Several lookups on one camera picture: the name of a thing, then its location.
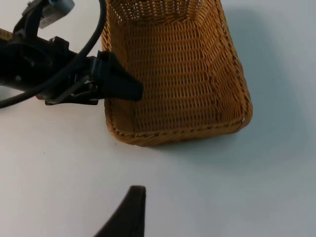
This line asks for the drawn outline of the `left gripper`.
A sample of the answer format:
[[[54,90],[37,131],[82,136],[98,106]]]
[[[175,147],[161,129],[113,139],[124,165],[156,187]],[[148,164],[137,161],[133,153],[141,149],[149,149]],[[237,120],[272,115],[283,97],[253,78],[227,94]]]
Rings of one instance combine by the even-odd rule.
[[[53,74],[65,68],[77,53],[69,50],[69,42],[53,37],[43,44],[51,51]],[[86,56],[60,82],[43,92],[47,106],[58,104],[97,105],[99,99],[140,101],[143,84],[120,64],[110,51]]]

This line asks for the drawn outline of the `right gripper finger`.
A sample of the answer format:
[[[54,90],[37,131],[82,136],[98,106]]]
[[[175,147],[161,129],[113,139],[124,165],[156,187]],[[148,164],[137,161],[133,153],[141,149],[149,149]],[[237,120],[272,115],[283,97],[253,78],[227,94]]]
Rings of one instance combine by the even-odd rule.
[[[130,186],[116,211],[95,235],[97,237],[143,237],[145,213],[146,188]]]

